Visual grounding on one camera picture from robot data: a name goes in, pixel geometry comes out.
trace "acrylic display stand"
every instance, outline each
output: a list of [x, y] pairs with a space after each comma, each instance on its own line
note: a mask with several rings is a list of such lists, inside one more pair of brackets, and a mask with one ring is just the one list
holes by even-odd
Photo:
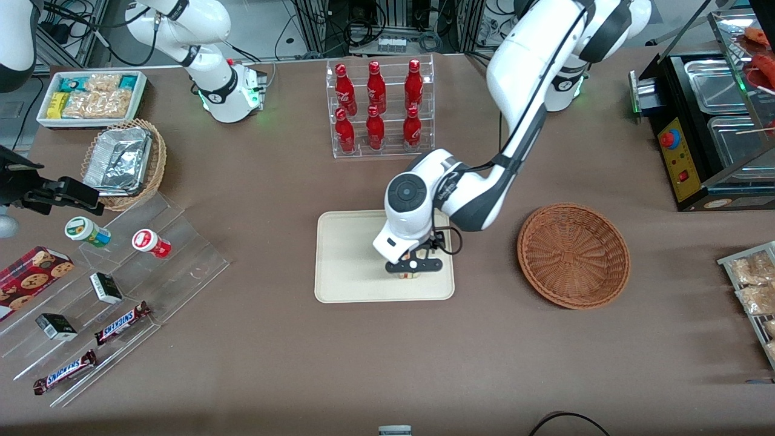
[[[409, 61], [418, 59], [420, 61], [420, 75], [422, 76], [422, 104], [419, 107], [418, 118], [422, 123], [420, 131], [420, 145], [416, 151], [406, 151], [404, 149], [404, 120], [406, 119], [406, 107], [404, 96], [404, 82], [409, 69]], [[431, 55], [422, 56], [387, 56], [379, 57], [382, 77], [385, 79], [387, 89], [387, 111], [382, 114], [382, 120], [385, 125], [385, 144], [381, 151], [374, 151], [369, 147], [366, 121], [369, 117], [369, 97], [366, 91], [366, 83], [369, 80], [369, 67], [362, 60], [342, 59], [337, 61], [328, 61], [326, 63], [325, 91], [328, 98], [329, 124], [331, 125], [331, 144], [334, 157], [388, 157], [421, 154], [431, 151], [436, 147], [435, 127], [434, 127], [434, 101], [433, 101], [433, 83], [434, 66]], [[355, 100], [358, 104], [358, 112], [350, 117], [350, 122], [355, 128], [355, 146], [353, 154], [344, 154], [339, 141], [336, 138], [336, 117], [334, 112], [339, 107], [339, 101], [336, 99], [336, 73], [334, 67], [337, 64], [345, 64], [347, 75], [353, 81], [355, 86]]]
[[[2, 365], [17, 374], [14, 380], [29, 385], [30, 395], [37, 379], [93, 348], [98, 366], [84, 369], [41, 396], [41, 401], [52, 407], [66, 406], [229, 266], [182, 213], [158, 193], [132, 206], [105, 226], [112, 233], [107, 246], [82, 244], [71, 256], [76, 265], [72, 272], [0, 324]], [[158, 259], [132, 247], [131, 238], [141, 228], [150, 228], [170, 241], [172, 252], [167, 258]], [[121, 303], [111, 305], [97, 299], [89, 281], [94, 272], [113, 276], [123, 294]], [[94, 333], [143, 300], [153, 312], [98, 348]], [[69, 342], [50, 340], [35, 322], [41, 313], [64, 315], [77, 337]]]

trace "yogurt cup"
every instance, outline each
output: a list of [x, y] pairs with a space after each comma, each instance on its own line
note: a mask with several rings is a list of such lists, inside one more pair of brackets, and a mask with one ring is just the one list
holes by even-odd
[[103, 229], [85, 216], [76, 216], [64, 225], [64, 234], [72, 240], [84, 240], [95, 247], [110, 242], [110, 230]]
[[172, 251], [170, 241], [159, 237], [151, 229], [138, 230], [132, 237], [132, 246], [138, 250], [151, 253], [159, 259], [165, 258]]

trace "yellow control panel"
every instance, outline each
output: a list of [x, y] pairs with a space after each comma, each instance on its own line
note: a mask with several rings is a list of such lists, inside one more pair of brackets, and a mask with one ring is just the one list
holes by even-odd
[[676, 198], [682, 202], [699, 191], [701, 184], [678, 118], [668, 124], [656, 138], [660, 142]]

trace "snickers bar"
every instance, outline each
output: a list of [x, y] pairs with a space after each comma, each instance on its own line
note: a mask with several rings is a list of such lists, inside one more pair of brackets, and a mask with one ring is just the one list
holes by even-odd
[[35, 385], [33, 385], [35, 395], [43, 395], [62, 380], [69, 379], [76, 372], [80, 372], [82, 369], [89, 366], [97, 366], [97, 356], [95, 355], [94, 350], [86, 351], [86, 354], [83, 357], [70, 363], [68, 366], [65, 366], [54, 374], [49, 375], [45, 379], [36, 380]]
[[115, 338], [121, 332], [128, 329], [129, 326], [137, 322], [140, 318], [150, 313], [150, 309], [145, 301], [141, 302], [137, 306], [133, 307], [126, 315], [120, 317], [118, 320], [113, 321], [112, 324], [105, 327], [102, 331], [95, 333], [97, 338], [97, 346], [104, 344], [107, 341]]

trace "small black box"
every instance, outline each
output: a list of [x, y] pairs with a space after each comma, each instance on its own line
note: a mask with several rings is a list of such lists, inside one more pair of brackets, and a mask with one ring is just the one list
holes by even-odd
[[49, 339], [70, 341], [78, 335], [73, 326], [67, 322], [67, 318], [56, 313], [41, 313], [35, 318], [35, 322]]
[[89, 277], [91, 287], [95, 289], [97, 298], [110, 304], [121, 303], [122, 297], [119, 287], [115, 284], [113, 277], [101, 272], [96, 272]]

